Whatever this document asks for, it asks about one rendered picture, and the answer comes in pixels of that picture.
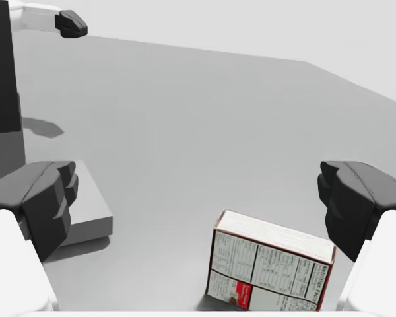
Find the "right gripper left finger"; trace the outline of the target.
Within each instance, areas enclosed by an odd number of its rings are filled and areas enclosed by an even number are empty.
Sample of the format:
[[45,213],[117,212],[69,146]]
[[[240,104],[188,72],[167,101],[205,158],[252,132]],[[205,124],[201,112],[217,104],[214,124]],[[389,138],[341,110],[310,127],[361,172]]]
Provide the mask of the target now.
[[69,235],[75,169],[73,161],[33,162],[0,179],[0,312],[58,310],[42,262]]

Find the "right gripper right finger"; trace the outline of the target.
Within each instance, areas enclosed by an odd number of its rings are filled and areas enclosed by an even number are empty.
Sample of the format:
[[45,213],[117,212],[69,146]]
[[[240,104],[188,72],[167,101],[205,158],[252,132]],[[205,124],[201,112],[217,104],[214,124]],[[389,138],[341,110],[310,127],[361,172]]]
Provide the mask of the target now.
[[328,237],[354,263],[336,309],[396,312],[396,178],[356,161],[320,169]]

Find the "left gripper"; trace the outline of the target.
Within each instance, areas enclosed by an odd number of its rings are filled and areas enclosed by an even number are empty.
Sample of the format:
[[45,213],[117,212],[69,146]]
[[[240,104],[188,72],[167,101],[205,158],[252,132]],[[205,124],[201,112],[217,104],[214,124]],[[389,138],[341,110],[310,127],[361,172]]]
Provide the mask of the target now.
[[33,30],[59,33],[62,38],[80,38],[88,34],[86,22],[74,11],[54,5],[26,5],[8,0],[11,31]]

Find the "black screen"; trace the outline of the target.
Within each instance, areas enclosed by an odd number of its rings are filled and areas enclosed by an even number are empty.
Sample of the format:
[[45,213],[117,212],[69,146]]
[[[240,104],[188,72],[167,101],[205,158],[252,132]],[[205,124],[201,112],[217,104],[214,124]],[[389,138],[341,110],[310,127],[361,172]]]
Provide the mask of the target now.
[[0,0],[0,133],[21,130],[9,4]]

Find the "grey stand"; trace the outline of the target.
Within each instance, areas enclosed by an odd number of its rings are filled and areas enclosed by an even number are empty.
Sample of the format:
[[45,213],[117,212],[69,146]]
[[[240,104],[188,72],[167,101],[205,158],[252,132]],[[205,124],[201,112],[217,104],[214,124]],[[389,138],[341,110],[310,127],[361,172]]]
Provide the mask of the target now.
[[[40,157],[26,158],[22,130],[0,133],[0,179],[27,162],[40,160]],[[75,164],[79,189],[77,200],[69,208],[71,228],[64,246],[103,238],[113,233],[113,215],[90,171],[81,160],[76,160]]]

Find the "red and white carton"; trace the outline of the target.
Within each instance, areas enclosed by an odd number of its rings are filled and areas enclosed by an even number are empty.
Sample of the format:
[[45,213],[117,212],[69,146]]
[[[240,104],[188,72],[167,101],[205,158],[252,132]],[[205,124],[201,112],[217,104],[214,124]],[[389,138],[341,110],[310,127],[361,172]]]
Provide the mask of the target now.
[[224,210],[214,224],[205,292],[249,311],[315,312],[336,251],[330,240]]

